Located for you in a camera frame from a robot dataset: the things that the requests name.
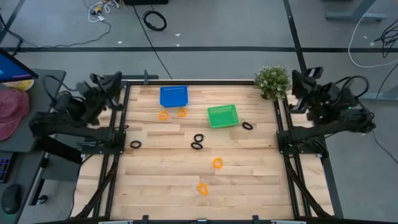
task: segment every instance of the black aluminum frame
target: black aluminum frame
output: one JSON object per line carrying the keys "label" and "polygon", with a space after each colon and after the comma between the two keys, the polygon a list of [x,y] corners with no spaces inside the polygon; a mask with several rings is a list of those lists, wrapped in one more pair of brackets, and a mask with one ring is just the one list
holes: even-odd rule
{"label": "black aluminum frame", "polygon": [[[130,94],[130,89],[134,85],[143,85],[144,80],[128,80],[126,82],[126,91],[124,94],[124,109],[122,110],[121,113],[121,119],[119,123],[119,131],[124,131],[124,123],[126,121],[126,111],[128,108],[128,101],[129,101],[129,94]],[[254,81],[253,80],[149,80],[146,85],[253,85]],[[287,98],[285,97],[283,100],[284,104],[284,111],[287,119],[287,124],[288,127],[291,128],[293,126],[292,118],[290,116],[290,113],[287,109]],[[278,124],[278,131],[283,131],[284,126],[282,122],[282,115],[281,115],[281,108],[279,105],[278,101],[274,102],[274,109],[275,109],[275,116]],[[110,126],[114,127],[114,124],[116,122],[116,112],[113,111],[111,115],[111,121],[110,121]],[[286,172],[288,171],[289,164],[291,167],[290,159],[284,155],[281,155],[284,157],[285,161],[285,168]],[[303,179],[303,174],[302,174],[302,166],[301,166],[301,161],[299,155],[294,157],[295,160],[295,166],[297,170],[297,178],[299,181],[302,181],[304,183],[305,187],[305,182]],[[91,202],[95,202],[94,205],[86,206],[83,211],[76,217],[69,218],[64,221],[56,221],[56,222],[47,222],[47,223],[53,223],[53,224],[58,224],[58,223],[67,223],[67,224],[72,224],[72,223],[84,223],[84,224],[97,224],[98,222],[106,222],[106,221],[116,221],[116,220],[110,220],[111,216],[111,210],[112,210],[112,203],[113,203],[113,195],[114,195],[114,188],[116,184],[116,177],[117,177],[117,169],[118,169],[118,164],[119,164],[119,155],[115,155],[113,158],[113,164],[111,166],[111,169],[109,172],[106,174],[106,168],[108,166],[109,162],[109,157],[107,155],[104,155],[103,163],[101,165],[101,173],[98,181],[98,189],[96,193],[94,194],[93,198],[91,198]],[[299,211],[299,205],[297,203],[297,196],[296,196],[296,191],[295,191],[295,181],[291,178],[289,173],[286,173],[287,180],[288,180],[288,187],[289,187],[289,194],[290,194],[290,199],[292,203],[292,211],[294,215],[295,221],[300,221],[300,222],[307,222],[307,223],[324,223],[324,224],[335,224],[335,223],[346,223],[346,224],[352,224],[352,223],[363,223],[363,224],[375,224],[375,223],[380,223],[380,224],[388,224],[389,222],[375,222],[375,221],[366,221],[366,220],[348,220],[344,219],[342,217],[327,217],[327,218],[317,218],[317,217],[312,217],[311,212],[310,212],[310,205],[308,203],[308,200],[311,200],[312,196],[310,193],[303,192],[302,191],[302,197],[303,197],[303,202],[304,202],[304,210],[305,210],[305,215],[301,215]],[[99,216],[99,207],[101,204],[101,196],[104,191],[104,189],[107,187],[107,184],[109,184],[109,190],[108,190],[108,198],[106,202],[106,208],[105,208],[105,214],[103,216]],[[338,205],[333,204],[333,209],[335,209],[336,206],[340,206],[340,203]],[[88,218],[88,214],[94,209],[93,212],[93,217]],[[129,220],[131,223],[141,223],[141,224],[146,224],[146,223],[153,223],[153,224],[171,224],[171,223],[176,223],[176,224],[186,224],[186,223],[197,223],[197,224],[205,224],[205,223],[212,223],[212,224],[260,224],[260,223],[275,223],[275,220],[260,220],[258,215],[253,215],[252,220],[150,220],[148,215],[143,214],[142,220]]]}

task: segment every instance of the pink hat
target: pink hat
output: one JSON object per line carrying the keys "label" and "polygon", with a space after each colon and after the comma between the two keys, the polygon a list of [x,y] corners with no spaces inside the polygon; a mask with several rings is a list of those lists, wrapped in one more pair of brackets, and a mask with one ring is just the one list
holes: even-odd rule
{"label": "pink hat", "polygon": [[0,140],[11,136],[28,112],[29,98],[26,92],[14,88],[0,90]]}

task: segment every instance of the blue basket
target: blue basket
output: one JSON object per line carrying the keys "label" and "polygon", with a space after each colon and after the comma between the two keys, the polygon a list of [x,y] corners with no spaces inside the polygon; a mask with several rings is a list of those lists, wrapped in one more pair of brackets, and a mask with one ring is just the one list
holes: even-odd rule
{"label": "blue basket", "polygon": [[166,86],[160,88],[160,105],[169,108],[185,106],[187,103],[187,86]]}

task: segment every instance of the metal frame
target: metal frame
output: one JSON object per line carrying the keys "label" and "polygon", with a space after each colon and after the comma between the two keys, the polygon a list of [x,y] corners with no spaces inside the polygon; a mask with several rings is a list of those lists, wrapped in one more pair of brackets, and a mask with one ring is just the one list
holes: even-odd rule
{"label": "metal frame", "polygon": [[[150,80],[148,82],[148,85],[253,85],[254,81],[253,80]],[[126,120],[126,111],[128,107],[128,101],[129,101],[129,94],[130,94],[130,89],[134,85],[143,85],[143,80],[129,80],[126,82],[126,91],[124,94],[124,105],[125,108],[123,109],[121,113],[121,119],[119,123],[119,131],[124,131],[124,123]],[[293,126],[292,118],[289,114],[289,111],[287,110],[287,98],[284,98],[283,104],[284,104],[284,110],[285,110],[285,115],[287,118],[287,125],[288,127]],[[281,117],[281,109],[279,106],[279,102],[275,101],[274,102],[274,109],[275,109],[275,115],[277,119],[277,124],[278,124],[278,131],[283,131],[283,122],[282,122],[282,117]],[[116,112],[112,112],[111,115],[111,122],[110,125],[115,124],[116,120]],[[290,194],[290,199],[292,202],[292,211],[294,215],[294,220],[289,220],[289,221],[283,221],[283,220],[260,220],[258,215],[253,215],[252,220],[149,220],[149,216],[143,214],[142,220],[124,220],[124,221],[115,221],[115,224],[131,224],[131,223],[159,223],[159,224],[171,224],[171,223],[197,223],[197,224],[205,224],[205,223],[214,223],[214,224],[227,224],[227,223],[241,223],[241,224],[260,224],[260,223],[273,223],[273,224],[278,224],[278,223],[363,223],[363,224],[371,224],[371,223],[384,223],[384,222],[373,222],[373,221],[363,221],[363,220],[346,220],[346,219],[340,219],[340,218],[332,218],[332,217],[327,217],[327,218],[317,218],[317,217],[312,217],[311,216],[311,211],[310,211],[310,204],[308,201],[313,200],[313,197],[310,195],[310,193],[306,190],[305,188],[305,183],[303,179],[303,174],[302,174],[302,166],[301,166],[301,161],[299,156],[294,157],[295,161],[295,166],[298,175],[295,177],[292,177],[289,175],[288,169],[292,169],[292,165],[290,163],[290,159],[288,157],[284,157],[285,161],[285,168],[287,172],[287,180],[288,180],[288,187],[289,187],[289,194]],[[84,224],[91,224],[91,223],[106,223],[110,221],[110,215],[111,215],[111,210],[112,210],[112,203],[113,203],[113,195],[114,195],[114,188],[116,184],[116,178],[117,178],[117,170],[118,170],[118,164],[119,164],[119,155],[115,155],[113,158],[113,164],[111,166],[111,169],[109,172],[106,174],[105,170],[108,166],[108,161],[109,157],[104,155],[103,163],[101,165],[101,175],[99,177],[98,181],[98,189],[94,196],[91,198],[91,202],[94,203],[89,203],[81,213],[79,213],[76,217],[69,218],[65,221],[57,221],[57,222],[47,222],[47,223],[84,223]],[[302,181],[304,185],[300,186],[297,181]],[[303,202],[304,202],[304,209],[305,209],[305,215],[302,216],[300,215],[299,211],[299,205],[297,203],[297,196],[295,192],[295,183],[299,187],[302,193],[303,197]],[[105,214],[104,216],[99,216],[99,207],[101,203],[101,196],[104,191],[104,189],[107,187],[109,184],[109,191],[108,191],[108,198],[106,202],[106,208],[105,208]],[[87,218],[87,216],[90,214],[90,212],[94,209],[93,212],[93,217],[92,218]]]}

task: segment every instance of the plastic basket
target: plastic basket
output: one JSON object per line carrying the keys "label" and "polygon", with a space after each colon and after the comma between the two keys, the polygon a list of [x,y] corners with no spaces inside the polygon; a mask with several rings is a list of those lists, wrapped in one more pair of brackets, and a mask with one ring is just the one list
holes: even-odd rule
{"label": "plastic basket", "polygon": [[187,103],[187,86],[165,86],[160,88],[160,105],[165,108],[185,106]]}
{"label": "plastic basket", "polygon": [[235,105],[207,108],[207,113],[212,128],[234,126],[239,123]]}

